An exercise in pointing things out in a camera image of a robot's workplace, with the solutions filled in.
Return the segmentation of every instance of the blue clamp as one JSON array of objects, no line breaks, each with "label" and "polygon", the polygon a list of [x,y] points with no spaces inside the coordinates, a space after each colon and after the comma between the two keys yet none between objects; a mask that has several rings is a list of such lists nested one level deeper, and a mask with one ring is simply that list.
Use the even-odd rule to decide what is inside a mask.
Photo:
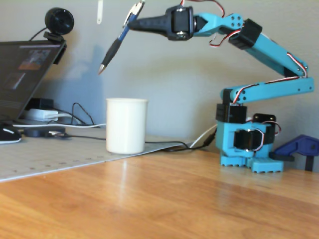
[{"label": "blue clamp", "polygon": [[314,167],[314,158],[319,156],[319,139],[307,135],[300,135],[297,138],[277,148],[269,154],[269,157],[274,160],[293,162],[294,153],[299,153],[306,156],[306,171],[312,171]]}]

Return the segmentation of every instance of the power adapter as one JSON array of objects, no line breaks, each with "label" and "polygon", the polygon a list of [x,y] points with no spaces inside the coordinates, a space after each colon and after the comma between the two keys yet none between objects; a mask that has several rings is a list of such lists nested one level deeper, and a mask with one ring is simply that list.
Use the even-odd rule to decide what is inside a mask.
[{"label": "power adapter", "polygon": [[58,118],[58,111],[46,111],[46,110],[38,110],[38,109],[30,109],[28,111],[24,111],[21,115],[21,118],[26,120],[36,120],[36,121],[50,121],[54,120],[57,121]]}]

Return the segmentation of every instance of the gray wall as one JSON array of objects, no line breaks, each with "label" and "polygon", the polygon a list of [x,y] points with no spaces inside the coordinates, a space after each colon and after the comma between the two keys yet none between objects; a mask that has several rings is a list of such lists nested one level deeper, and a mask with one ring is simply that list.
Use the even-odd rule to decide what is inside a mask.
[{"label": "gray wall", "polygon": [[[214,49],[208,46],[210,38],[169,42],[161,36],[137,32],[129,33],[109,68],[97,76],[99,64],[120,33],[133,3],[134,0],[105,0],[103,23],[97,25],[97,0],[2,0],[0,41],[29,39],[44,26],[44,15],[51,7],[70,10],[76,25],[66,36],[68,51],[60,65],[47,74],[37,96],[52,97],[65,110],[70,110],[73,102],[79,102],[98,123],[105,122],[105,98],[147,98],[148,133],[156,135],[196,138],[215,123],[216,104],[224,87],[280,78],[228,43]],[[163,14],[178,3],[178,0],[148,0],[141,16]],[[221,3],[227,14],[238,12],[261,24],[265,34],[308,62],[310,75],[319,78],[319,1],[221,0]],[[220,14],[211,2],[192,5],[196,12]],[[317,90],[313,94],[252,103],[249,114],[277,116],[283,132],[276,145],[300,134],[319,137],[318,94]],[[303,163],[301,158],[295,166],[303,168]]]}]

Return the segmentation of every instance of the computer mouse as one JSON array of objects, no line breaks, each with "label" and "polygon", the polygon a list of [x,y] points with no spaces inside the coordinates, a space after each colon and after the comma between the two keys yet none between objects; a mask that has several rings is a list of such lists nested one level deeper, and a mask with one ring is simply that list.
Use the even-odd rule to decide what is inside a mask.
[{"label": "computer mouse", "polygon": [[18,143],[21,141],[21,133],[10,124],[0,124],[0,144]]}]

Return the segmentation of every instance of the pen tip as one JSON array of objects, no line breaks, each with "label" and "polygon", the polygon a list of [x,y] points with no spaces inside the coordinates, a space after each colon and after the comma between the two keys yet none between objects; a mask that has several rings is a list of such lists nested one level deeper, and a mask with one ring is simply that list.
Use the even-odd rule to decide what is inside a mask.
[{"label": "pen tip", "polygon": [[103,65],[103,64],[100,66],[99,75],[102,74],[102,72],[105,70],[105,68],[106,68],[106,67],[105,67],[105,65]]}]

